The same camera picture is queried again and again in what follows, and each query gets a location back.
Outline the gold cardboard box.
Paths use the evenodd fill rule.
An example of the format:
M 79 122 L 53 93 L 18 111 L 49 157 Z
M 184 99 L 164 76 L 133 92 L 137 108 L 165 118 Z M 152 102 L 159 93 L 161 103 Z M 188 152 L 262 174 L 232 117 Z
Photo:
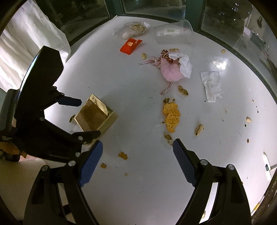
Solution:
M 80 111 L 71 116 L 69 123 L 74 124 L 84 132 L 100 131 L 104 133 L 113 125 L 118 116 L 115 111 L 109 108 L 96 95 L 91 94 Z

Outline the white tissue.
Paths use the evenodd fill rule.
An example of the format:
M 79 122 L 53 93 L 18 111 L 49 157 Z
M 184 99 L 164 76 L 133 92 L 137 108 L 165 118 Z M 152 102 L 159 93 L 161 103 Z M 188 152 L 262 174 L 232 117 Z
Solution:
M 185 78 L 191 77 L 191 72 L 192 72 L 193 66 L 190 63 L 189 57 L 186 54 L 184 54 L 182 52 L 174 52 L 174 53 L 169 54 L 169 58 L 172 60 L 178 61 L 180 73 Z
M 209 103 L 215 103 L 217 98 L 222 98 L 223 91 L 218 71 L 201 72 L 200 77 Z

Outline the white curtain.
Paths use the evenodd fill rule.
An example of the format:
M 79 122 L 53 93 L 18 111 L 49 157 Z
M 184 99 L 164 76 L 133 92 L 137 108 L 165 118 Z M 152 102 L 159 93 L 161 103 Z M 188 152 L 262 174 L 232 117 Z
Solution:
M 63 63 L 71 49 L 66 35 L 35 1 L 24 3 L 1 34 L 1 89 L 18 89 L 33 59 L 43 46 L 60 52 Z

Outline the red snack wrapper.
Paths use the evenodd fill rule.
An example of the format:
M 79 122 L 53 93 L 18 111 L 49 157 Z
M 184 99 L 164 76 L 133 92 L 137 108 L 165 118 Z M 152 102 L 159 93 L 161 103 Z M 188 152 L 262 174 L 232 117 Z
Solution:
M 142 42 L 141 39 L 133 39 L 129 38 L 125 44 L 121 47 L 120 52 L 131 55 L 132 52 L 136 49 L 136 47 Z

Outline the peanut shell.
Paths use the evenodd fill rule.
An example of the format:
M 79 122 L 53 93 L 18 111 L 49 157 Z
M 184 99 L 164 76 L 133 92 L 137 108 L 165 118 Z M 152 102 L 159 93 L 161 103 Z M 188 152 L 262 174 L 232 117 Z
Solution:
M 143 52 L 143 53 L 142 53 L 142 55 L 141 55 L 141 57 L 142 57 L 142 59 L 143 59 L 143 60 L 145 60 L 145 59 L 147 58 L 146 53 L 145 53 L 145 52 Z
M 199 136 L 204 129 L 205 127 L 203 124 L 198 125 L 198 127 L 195 129 L 195 135 Z
M 189 94 L 188 94 L 188 91 L 187 91 L 186 89 L 184 89 L 183 86 L 179 85 L 177 88 L 178 88 L 178 91 L 179 91 L 182 95 L 184 95 L 184 96 L 188 96 L 188 95 L 189 95 Z

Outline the orange peel pile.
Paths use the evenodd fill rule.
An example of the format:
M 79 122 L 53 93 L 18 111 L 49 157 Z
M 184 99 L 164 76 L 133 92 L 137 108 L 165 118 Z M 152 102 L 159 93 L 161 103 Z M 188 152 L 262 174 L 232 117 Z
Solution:
M 173 133 L 179 124 L 181 113 L 175 103 L 166 103 L 163 107 L 167 131 Z

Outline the clear bag with peanut shells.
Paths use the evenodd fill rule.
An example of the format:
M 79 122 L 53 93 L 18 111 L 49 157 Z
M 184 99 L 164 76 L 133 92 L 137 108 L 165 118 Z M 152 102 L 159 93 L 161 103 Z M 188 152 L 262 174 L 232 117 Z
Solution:
M 120 28 L 115 28 L 113 36 L 115 38 L 129 39 L 143 35 L 150 28 L 146 22 L 127 22 Z

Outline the flat white tissue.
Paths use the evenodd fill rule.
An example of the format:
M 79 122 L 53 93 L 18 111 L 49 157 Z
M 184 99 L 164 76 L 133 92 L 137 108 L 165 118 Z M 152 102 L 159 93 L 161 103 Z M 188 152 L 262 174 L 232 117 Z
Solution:
M 201 72 L 200 77 L 209 103 L 215 103 L 217 98 L 222 98 L 223 91 L 218 71 Z

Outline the clear plastic cup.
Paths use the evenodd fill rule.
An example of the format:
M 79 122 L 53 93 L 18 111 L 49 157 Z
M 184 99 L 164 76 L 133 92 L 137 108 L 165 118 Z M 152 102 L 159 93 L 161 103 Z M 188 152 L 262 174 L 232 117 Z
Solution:
M 186 19 L 154 27 L 155 39 L 159 44 L 184 44 L 193 34 L 193 28 Z

